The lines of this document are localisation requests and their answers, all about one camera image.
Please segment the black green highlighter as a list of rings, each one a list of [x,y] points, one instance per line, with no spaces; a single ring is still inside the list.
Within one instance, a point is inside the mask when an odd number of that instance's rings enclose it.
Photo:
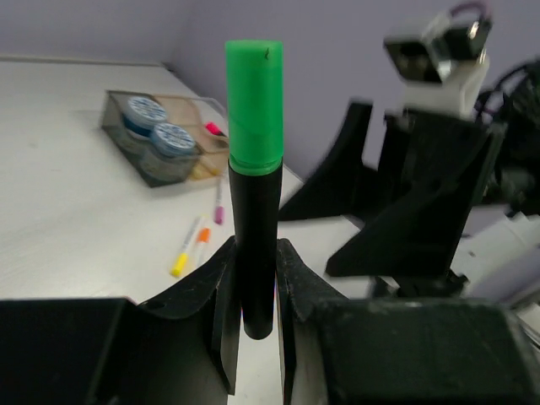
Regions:
[[[266,338],[273,329],[282,172],[282,165],[257,171],[229,159],[236,283],[244,329],[255,340]]]

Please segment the white yellow pen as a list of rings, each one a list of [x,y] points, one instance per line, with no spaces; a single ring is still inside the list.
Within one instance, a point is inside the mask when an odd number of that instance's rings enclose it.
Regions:
[[[193,181],[201,181],[216,176],[220,176],[222,171],[216,168],[208,168],[205,165],[197,164],[194,166],[192,173],[190,174],[190,179]]]

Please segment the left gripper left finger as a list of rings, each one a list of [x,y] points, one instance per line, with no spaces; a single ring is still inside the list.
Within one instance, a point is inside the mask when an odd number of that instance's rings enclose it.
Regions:
[[[225,404],[235,392],[240,302],[235,243],[134,304],[5,300],[4,404]]]

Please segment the purple white marker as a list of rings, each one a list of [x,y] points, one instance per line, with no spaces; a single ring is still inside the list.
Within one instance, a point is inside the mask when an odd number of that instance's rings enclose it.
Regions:
[[[215,224],[221,225],[224,222],[224,205],[223,205],[223,190],[225,176],[221,175],[216,186],[216,199],[214,204],[213,221]]]

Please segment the black pink highlighter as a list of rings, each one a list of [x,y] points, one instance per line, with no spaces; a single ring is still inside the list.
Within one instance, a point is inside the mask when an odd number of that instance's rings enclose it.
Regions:
[[[213,134],[214,136],[218,136],[218,137],[225,137],[225,134],[224,132],[221,130],[221,128],[215,124],[214,122],[212,121],[209,121],[205,124],[205,128],[208,130],[208,132],[210,132],[211,134]]]

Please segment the blue white round jar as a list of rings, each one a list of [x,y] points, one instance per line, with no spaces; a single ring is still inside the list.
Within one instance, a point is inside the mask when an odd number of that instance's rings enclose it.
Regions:
[[[155,126],[167,122],[168,114],[158,102],[147,97],[132,96],[127,99],[122,120],[126,129],[147,138]]]

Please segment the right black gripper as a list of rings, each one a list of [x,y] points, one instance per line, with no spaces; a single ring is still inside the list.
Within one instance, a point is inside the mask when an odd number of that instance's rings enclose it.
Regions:
[[[539,210],[539,136],[437,113],[387,114],[377,168],[362,153],[372,104],[351,101],[327,156],[280,221],[375,218],[327,261],[330,277],[392,277],[401,291],[461,291],[451,262],[476,205]]]

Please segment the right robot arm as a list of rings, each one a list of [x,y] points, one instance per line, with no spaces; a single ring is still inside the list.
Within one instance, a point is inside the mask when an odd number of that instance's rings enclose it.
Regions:
[[[408,109],[386,115],[370,168],[360,158],[370,114],[351,104],[327,157],[279,211],[281,221],[363,223],[327,275],[367,277],[373,297],[534,301],[539,274],[523,259],[539,243],[539,152],[510,151],[498,122]]]

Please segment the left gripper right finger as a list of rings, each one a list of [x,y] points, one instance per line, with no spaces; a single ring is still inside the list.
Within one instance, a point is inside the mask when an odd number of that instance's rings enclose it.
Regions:
[[[508,310],[478,300],[351,300],[278,242],[287,404],[536,404],[539,361]]]

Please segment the green highlighter cap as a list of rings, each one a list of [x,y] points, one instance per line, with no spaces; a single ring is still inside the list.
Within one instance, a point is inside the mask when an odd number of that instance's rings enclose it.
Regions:
[[[224,50],[229,165],[242,175],[268,175],[284,156],[283,43],[228,40]]]

